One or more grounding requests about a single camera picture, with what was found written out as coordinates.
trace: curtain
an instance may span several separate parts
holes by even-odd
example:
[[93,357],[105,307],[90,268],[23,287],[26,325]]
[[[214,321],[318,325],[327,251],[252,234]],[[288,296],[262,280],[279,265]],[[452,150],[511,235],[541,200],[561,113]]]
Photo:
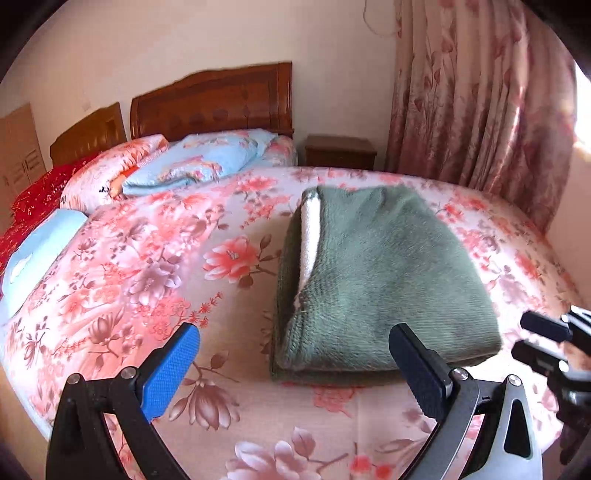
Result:
[[569,173],[574,60],[518,0],[395,0],[386,170],[500,195],[545,232]]

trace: wooden nightstand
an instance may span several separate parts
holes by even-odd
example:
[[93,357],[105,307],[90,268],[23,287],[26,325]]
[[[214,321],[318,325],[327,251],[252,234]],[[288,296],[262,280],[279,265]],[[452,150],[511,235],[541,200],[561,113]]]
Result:
[[377,152],[366,138],[309,135],[305,147],[307,167],[374,169]]

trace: wooden headboard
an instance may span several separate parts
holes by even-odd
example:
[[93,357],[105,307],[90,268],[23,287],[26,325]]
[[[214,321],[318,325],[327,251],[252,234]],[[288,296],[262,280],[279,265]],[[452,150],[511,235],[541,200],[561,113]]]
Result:
[[131,138],[264,128],[293,135],[291,62],[206,70],[131,100]]
[[54,167],[127,141],[119,102],[99,108],[63,132],[49,149]]

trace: wall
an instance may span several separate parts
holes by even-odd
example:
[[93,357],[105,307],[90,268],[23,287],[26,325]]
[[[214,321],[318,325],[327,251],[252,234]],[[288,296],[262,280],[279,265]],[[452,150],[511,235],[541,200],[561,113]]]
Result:
[[569,179],[547,238],[591,307],[591,150],[574,146]]
[[[394,39],[363,23],[363,0],[69,0],[33,36],[0,84],[0,116],[31,102],[44,161],[56,137],[119,101],[204,69],[293,62],[295,141],[361,135],[383,155]],[[394,28],[392,0],[368,21]]]

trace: green fleece blanket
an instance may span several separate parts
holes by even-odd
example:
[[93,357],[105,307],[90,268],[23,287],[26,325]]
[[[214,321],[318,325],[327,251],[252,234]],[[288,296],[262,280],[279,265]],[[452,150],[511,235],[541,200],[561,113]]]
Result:
[[315,187],[320,242],[294,306],[301,207],[278,274],[270,370],[275,380],[368,385],[400,378],[388,350],[406,322],[448,363],[474,365],[501,348],[496,315],[462,244],[404,186],[348,192]]

